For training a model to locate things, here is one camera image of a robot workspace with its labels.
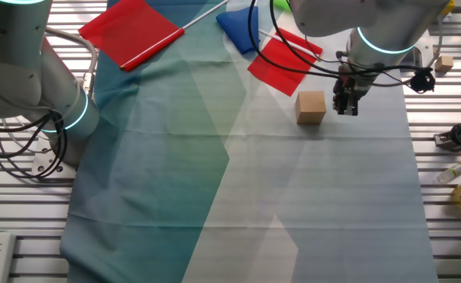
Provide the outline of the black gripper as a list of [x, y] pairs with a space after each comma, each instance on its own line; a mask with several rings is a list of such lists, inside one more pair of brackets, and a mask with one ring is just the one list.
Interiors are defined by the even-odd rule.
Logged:
[[358, 115], [359, 97], [362, 89], [357, 85], [357, 81], [350, 75], [341, 75], [337, 78], [333, 86], [334, 110], [338, 114], [344, 114], [346, 111], [346, 95], [349, 95], [347, 112], [350, 116]]

